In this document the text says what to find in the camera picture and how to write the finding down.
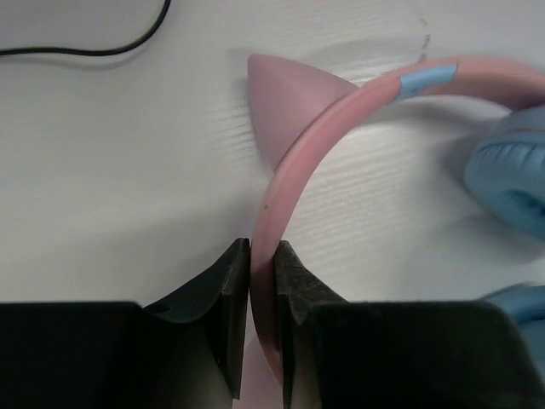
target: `pink cone-shaped object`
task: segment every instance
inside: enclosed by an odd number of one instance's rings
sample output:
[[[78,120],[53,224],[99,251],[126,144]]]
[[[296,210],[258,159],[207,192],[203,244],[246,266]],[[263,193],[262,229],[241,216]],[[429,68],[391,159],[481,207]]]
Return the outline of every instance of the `pink cone-shaped object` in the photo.
[[[257,144],[274,170],[320,113],[358,88],[329,72],[270,55],[248,59],[248,83]]]

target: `headphones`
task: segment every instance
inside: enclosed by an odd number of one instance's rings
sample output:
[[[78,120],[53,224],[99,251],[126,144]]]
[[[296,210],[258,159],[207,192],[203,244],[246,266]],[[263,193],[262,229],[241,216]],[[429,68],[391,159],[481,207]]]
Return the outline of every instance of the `headphones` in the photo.
[[[545,74],[514,60],[459,56],[416,63],[361,88],[328,72],[270,55],[248,60],[250,116],[274,169],[255,222],[250,297],[267,362],[282,380],[273,256],[304,187],[350,130],[394,102],[463,95],[512,111],[465,170],[469,192],[507,224],[545,239]]]

